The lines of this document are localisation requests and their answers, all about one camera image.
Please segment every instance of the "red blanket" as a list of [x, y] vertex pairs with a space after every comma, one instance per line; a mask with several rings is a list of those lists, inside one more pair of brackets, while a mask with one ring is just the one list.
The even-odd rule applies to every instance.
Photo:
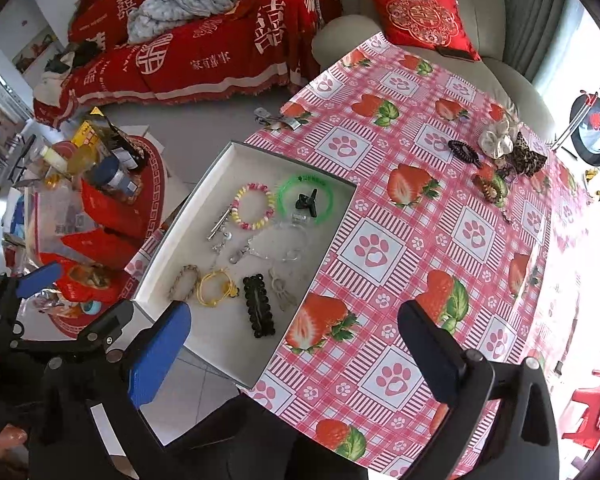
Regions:
[[[82, 34], [108, 24], [110, 43], [120, 30], [111, 27], [107, 13], [94, 24], [93, 9], [112, 1], [117, 0], [99, 0], [88, 9], [72, 25], [70, 38], [87, 39], [80, 36], [79, 20], [91, 20]], [[341, 15], [340, 0], [320, 2], [326, 21]], [[311, 54], [316, 25], [314, 0], [241, 0], [232, 14], [189, 22], [149, 43], [113, 46], [72, 71], [62, 85], [60, 107], [35, 100], [36, 119], [57, 128], [80, 105], [177, 104], [299, 86], [319, 72]]]

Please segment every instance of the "black plate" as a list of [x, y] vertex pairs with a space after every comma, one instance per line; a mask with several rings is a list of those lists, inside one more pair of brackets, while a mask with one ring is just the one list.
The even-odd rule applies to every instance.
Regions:
[[[570, 120], [573, 120], [586, 99], [587, 96], [583, 94], [573, 102]], [[600, 98], [578, 125], [571, 141], [582, 160], [592, 166], [600, 166]]]

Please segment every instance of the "red chair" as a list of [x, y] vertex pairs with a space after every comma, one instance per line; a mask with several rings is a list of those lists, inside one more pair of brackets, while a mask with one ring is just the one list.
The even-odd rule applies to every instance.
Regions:
[[[600, 370], [591, 372], [600, 377]], [[575, 390], [571, 400], [586, 404], [588, 408], [582, 415], [582, 422], [575, 433], [563, 433], [562, 438], [573, 440], [588, 449], [596, 449], [600, 442], [600, 386]]]

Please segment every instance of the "screw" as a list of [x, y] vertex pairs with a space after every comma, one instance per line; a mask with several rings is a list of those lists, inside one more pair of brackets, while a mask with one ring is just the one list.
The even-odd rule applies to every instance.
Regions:
[[110, 363], [117, 363], [122, 359], [123, 352], [122, 350], [115, 348], [110, 352], [107, 352], [107, 361]]
[[480, 361], [482, 361], [484, 359], [484, 356], [474, 348], [469, 348], [465, 352], [465, 355], [467, 356], [467, 358], [469, 360], [475, 361], [477, 363], [479, 363]]
[[53, 359], [51, 359], [51, 361], [48, 362], [48, 366], [52, 370], [58, 370], [58, 368], [62, 366], [62, 358], [54, 357]]
[[527, 357], [525, 359], [525, 365], [527, 365], [532, 370], [538, 370], [540, 367], [540, 362], [535, 357]]

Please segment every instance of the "red packet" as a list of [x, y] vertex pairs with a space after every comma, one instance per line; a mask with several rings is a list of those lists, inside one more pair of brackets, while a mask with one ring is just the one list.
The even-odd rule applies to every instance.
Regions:
[[53, 253], [40, 253], [43, 265], [58, 262], [64, 273], [56, 285], [66, 300], [85, 303], [96, 300], [115, 303], [125, 286], [128, 275], [124, 270], [79, 264], [69, 258]]
[[84, 211], [94, 222], [123, 235], [144, 240], [146, 222], [135, 205], [128, 205], [99, 192], [82, 180]]
[[138, 240], [107, 233], [102, 227], [86, 233], [65, 235], [60, 240], [67, 247], [109, 269], [124, 269], [140, 248]]

